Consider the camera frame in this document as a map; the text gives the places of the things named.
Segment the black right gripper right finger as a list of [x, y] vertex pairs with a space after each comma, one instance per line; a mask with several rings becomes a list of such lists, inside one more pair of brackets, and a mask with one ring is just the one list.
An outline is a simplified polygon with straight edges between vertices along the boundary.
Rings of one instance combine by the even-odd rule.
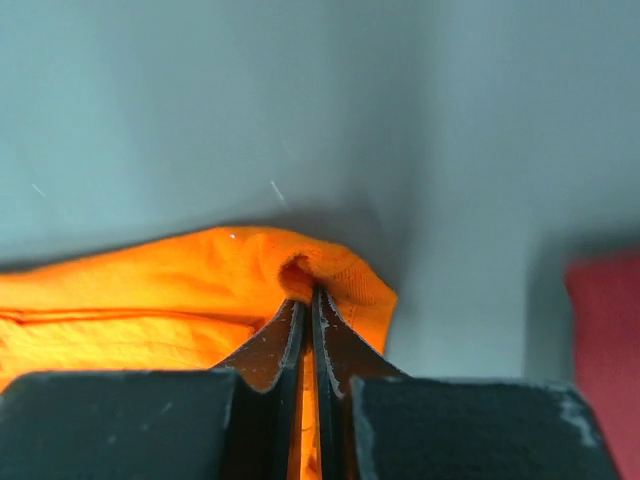
[[357, 334], [321, 287], [311, 325], [325, 479], [619, 477], [569, 384], [412, 377]]

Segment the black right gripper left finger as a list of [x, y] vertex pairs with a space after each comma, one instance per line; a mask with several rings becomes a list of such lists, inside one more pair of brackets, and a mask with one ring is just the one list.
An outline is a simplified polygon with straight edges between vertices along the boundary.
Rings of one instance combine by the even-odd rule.
[[296, 479], [306, 309], [209, 369], [34, 372], [1, 394], [5, 479]]

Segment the orange t-shirt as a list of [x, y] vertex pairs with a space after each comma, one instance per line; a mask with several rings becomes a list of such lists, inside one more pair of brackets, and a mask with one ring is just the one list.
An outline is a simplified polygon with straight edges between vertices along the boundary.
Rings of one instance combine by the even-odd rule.
[[346, 247], [266, 227], [214, 228], [1, 277], [1, 394], [34, 372], [199, 370], [286, 301], [306, 309], [299, 479], [318, 458], [311, 307], [328, 291], [381, 356], [396, 294]]

